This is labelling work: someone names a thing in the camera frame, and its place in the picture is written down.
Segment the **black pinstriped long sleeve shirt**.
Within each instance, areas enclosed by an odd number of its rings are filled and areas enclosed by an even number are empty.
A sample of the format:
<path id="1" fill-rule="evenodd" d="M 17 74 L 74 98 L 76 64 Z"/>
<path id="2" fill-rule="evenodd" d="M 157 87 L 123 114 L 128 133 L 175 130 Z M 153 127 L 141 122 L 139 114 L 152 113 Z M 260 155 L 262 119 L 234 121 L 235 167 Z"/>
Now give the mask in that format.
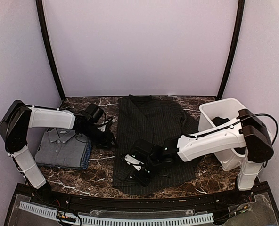
<path id="1" fill-rule="evenodd" d="M 147 195 L 195 178 L 200 158 L 184 162 L 177 141 L 194 134 L 198 122 L 171 97 L 132 96 L 118 100 L 118 149 L 113 187 Z"/>

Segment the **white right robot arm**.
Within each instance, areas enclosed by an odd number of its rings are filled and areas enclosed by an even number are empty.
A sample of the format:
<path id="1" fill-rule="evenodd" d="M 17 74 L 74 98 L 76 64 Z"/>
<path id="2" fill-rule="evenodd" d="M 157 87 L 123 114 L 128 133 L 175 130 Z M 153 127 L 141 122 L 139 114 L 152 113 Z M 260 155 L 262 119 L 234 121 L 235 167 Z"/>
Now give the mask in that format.
<path id="1" fill-rule="evenodd" d="M 253 188 L 262 166 L 274 154 L 277 135 L 269 132 L 260 116 L 260 113 L 241 109 L 237 117 L 219 126 L 169 138 L 163 145 L 138 139 L 124 160 L 135 169 L 132 178 L 146 187 L 157 173 L 179 161 L 189 162 L 211 153 L 243 148 L 245 157 L 237 176 L 237 188 L 229 194 L 233 204 L 240 204 L 247 197 L 247 191 Z"/>

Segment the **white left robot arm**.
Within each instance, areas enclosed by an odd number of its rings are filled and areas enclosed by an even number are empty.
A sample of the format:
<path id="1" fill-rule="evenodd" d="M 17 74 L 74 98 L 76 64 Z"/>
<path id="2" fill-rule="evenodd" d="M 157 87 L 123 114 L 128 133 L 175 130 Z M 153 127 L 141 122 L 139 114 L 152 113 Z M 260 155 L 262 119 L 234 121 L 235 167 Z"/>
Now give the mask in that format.
<path id="1" fill-rule="evenodd" d="M 0 135 L 5 143 L 5 150 L 13 159 L 23 176 L 38 190 L 37 198 L 45 205 L 55 202 L 55 194 L 47 187 L 49 183 L 39 170 L 28 148 L 27 133 L 29 128 L 59 128 L 74 130 L 89 138 L 99 148 L 117 146 L 115 136 L 110 130 L 111 118 L 106 118 L 100 130 L 99 119 L 104 111 L 95 104 L 85 110 L 60 110 L 54 108 L 27 105 L 15 100 L 0 122 Z"/>

